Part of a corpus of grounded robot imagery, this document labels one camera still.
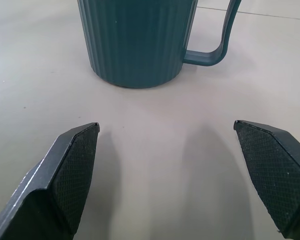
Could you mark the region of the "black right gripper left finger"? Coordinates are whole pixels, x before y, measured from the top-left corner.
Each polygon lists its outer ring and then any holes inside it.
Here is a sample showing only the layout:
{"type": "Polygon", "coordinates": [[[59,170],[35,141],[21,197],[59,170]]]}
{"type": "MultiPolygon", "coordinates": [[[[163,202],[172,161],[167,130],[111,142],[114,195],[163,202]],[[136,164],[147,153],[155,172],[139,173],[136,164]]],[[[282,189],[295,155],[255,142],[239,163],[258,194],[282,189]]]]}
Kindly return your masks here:
{"type": "Polygon", "coordinates": [[[0,240],[73,240],[91,186],[97,122],[59,135],[0,213],[0,240]]]}

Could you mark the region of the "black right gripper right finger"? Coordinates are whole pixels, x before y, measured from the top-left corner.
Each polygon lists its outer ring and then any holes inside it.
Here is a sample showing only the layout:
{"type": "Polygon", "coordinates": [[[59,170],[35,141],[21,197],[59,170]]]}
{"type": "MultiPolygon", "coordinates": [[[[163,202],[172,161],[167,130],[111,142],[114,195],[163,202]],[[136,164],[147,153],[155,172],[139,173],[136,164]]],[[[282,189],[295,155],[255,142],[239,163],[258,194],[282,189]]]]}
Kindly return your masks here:
{"type": "Polygon", "coordinates": [[[288,131],[236,120],[233,125],[252,184],[278,231],[300,240],[300,142],[288,131]]]}

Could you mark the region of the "dark green ribbed mug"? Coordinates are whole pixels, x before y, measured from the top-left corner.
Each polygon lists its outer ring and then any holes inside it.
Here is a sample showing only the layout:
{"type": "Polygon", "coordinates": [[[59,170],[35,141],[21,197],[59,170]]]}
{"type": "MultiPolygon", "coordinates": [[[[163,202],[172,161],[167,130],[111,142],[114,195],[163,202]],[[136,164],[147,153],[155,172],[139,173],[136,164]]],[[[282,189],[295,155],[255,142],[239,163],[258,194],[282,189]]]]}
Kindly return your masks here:
{"type": "Polygon", "coordinates": [[[183,64],[214,66],[227,54],[241,0],[229,0],[219,46],[188,50],[198,0],[77,0],[92,70],[124,88],[171,81],[183,64]]]}

